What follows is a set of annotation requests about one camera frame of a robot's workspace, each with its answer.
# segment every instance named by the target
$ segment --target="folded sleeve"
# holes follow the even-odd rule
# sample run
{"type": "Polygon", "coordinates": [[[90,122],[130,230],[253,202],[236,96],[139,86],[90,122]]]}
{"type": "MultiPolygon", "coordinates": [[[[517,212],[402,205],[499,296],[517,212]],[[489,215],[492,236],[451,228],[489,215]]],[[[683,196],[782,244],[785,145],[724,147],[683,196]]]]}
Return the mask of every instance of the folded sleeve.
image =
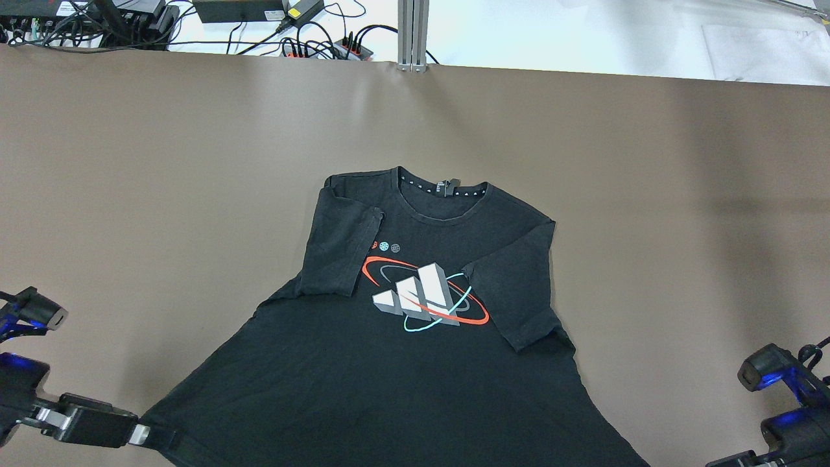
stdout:
{"type": "Polygon", "coordinates": [[[295,279],[297,292],[351,296],[382,219],[380,208],[337,196],[327,181],[317,198],[303,269],[295,279]]]}
{"type": "Polygon", "coordinates": [[[554,221],[468,263],[462,271],[516,351],[550,334],[561,322],[550,307],[549,250],[554,221]]]}

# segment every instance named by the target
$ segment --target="power adapter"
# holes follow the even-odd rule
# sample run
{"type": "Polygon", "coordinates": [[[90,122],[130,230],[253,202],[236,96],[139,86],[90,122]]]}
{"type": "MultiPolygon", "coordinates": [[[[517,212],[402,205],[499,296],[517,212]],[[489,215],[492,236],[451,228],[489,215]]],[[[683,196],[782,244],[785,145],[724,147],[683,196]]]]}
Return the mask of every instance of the power adapter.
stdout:
{"type": "Polygon", "coordinates": [[[291,18],[292,25],[300,29],[322,12],[324,7],[323,0],[300,0],[294,7],[289,8],[286,17],[291,18]]]}
{"type": "Polygon", "coordinates": [[[281,21],[288,0],[192,0],[199,19],[208,22],[281,21]]]}

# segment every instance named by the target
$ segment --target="blue led light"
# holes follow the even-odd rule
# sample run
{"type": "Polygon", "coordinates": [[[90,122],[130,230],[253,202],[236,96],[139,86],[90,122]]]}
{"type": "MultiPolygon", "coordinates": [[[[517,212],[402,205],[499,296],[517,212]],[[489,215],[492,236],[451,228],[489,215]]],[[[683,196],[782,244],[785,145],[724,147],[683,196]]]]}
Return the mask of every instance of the blue led light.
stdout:
{"type": "Polygon", "coordinates": [[[784,377],[784,372],[779,371],[777,373],[769,373],[767,375],[761,376],[761,382],[758,384],[758,389],[764,389],[765,387],[774,384],[781,380],[784,377]]]}
{"type": "Polygon", "coordinates": [[[22,356],[18,356],[16,353],[13,353],[7,360],[6,363],[15,366],[17,368],[22,368],[26,370],[31,370],[35,367],[35,363],[31,360],[23,358],[22,356]]]}
{"type": "Polygon", "coordinates": [[[787,412],[786,414],[781,414],[776,417],[776,421],[781,425],[790,425],[798,420],[803,418],[802,414],[798,410],[794,410],[792,412],[787,412]]]}

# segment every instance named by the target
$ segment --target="black t-shirt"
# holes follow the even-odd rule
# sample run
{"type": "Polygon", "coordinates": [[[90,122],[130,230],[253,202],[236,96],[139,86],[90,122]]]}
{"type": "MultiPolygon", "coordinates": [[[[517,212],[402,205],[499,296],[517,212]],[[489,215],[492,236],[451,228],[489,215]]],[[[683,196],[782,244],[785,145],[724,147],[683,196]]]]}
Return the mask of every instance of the black t-shirt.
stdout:
{"type": "Polygon", "coordinates": [[[176,465],[643,466],[550,307],[554,222],[489,183],[333,175],[300,273],[144,415],[176,465]]]}

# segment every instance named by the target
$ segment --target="white bars logo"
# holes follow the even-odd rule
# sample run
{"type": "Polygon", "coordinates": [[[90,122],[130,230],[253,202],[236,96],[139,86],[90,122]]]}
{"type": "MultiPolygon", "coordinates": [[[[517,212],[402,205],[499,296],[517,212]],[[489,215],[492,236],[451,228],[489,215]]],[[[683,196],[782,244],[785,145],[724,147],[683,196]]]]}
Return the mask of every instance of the white bars logo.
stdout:
{"type": "Polygon", "coordinates": [[[458,321],[443,319],[430,311],[456,316],[447,286],[447,276],[436,263],[418,268],[418,277],[406,278],[395,284],[398,292],[392,290],[372,296],[372,302],[378,310],[393,315],[406,314],[408,317],[424,321],[439,321],[442,324],[458,326],[458,321]]]}

